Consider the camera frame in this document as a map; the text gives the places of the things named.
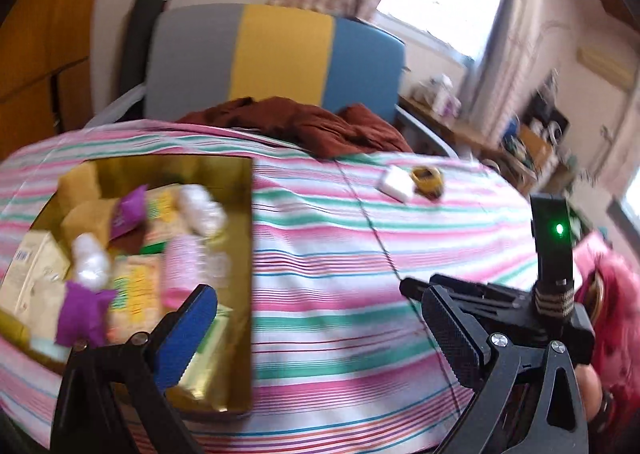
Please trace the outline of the person right hand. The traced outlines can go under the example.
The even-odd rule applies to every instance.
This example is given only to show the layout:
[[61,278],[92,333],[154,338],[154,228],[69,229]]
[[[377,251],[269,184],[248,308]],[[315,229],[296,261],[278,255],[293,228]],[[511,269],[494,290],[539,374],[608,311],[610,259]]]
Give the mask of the person right hand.
[[584,364],[576,365],[575,376],[587,422],[592,422],[599,413],[603,399],[600,377],[591,365]]

